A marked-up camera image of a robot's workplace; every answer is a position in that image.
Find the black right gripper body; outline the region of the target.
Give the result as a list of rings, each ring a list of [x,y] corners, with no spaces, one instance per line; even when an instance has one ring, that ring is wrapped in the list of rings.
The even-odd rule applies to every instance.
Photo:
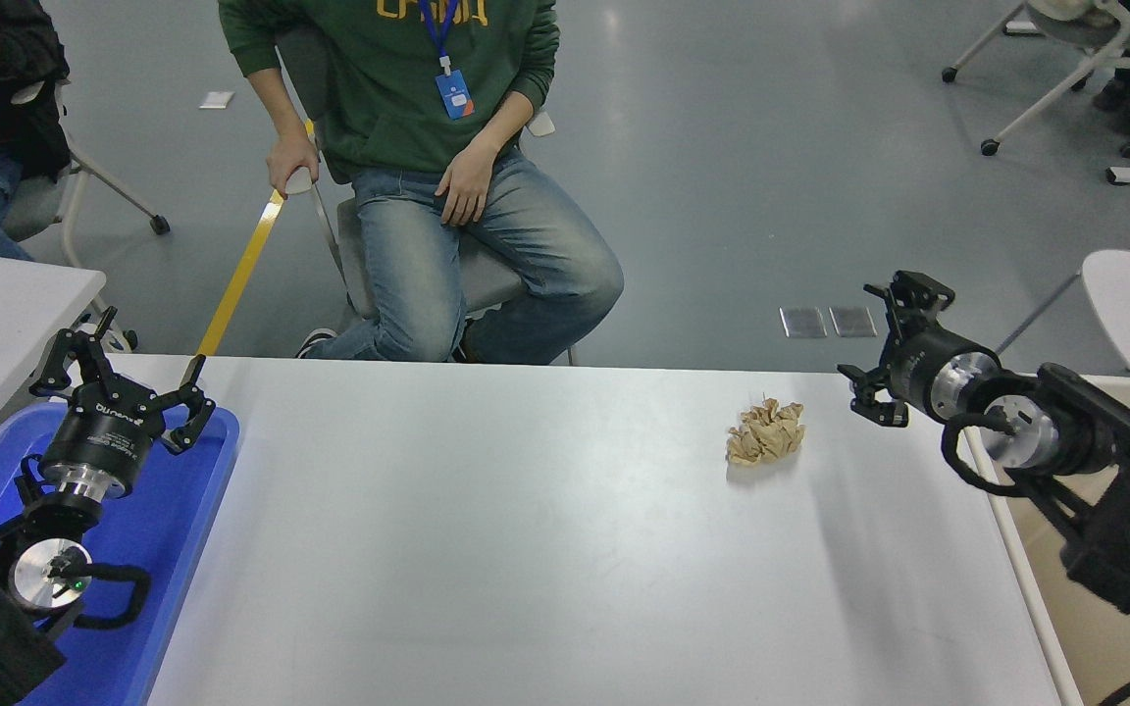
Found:
[[[888,390],[893,420],[906,422],[910,408],[937,422],[970,411],[970,394],[993,375],[993,352],[949,330],[924,330],[894,349]]]

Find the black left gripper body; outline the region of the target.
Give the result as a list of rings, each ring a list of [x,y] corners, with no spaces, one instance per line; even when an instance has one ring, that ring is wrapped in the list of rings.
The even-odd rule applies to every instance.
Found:
[[[163,413],[149,410],[153,396],[153,389],[134,383],[77,387],[44,452],[43,476],[56,482],[67,468],[92,468],[118,482],[137,481],[163,433]]]

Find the person's right hand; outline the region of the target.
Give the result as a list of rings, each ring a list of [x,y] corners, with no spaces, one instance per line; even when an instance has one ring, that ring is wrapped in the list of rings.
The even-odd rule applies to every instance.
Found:
[[[266,169],[282,200],[302,195],[320,178],[318,147],[305,132],[279,136],[266,157]]]

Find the person's left hand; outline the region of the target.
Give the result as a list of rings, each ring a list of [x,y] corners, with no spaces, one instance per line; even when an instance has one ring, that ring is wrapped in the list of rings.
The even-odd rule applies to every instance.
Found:
[[[499,148],[487,143],[471,143],[457,152],[443,178],[438,181],[436,197],[443,198],[440,223],[446,227],[467,227],[479,223],[488,204],[488,193],[494,162]]]

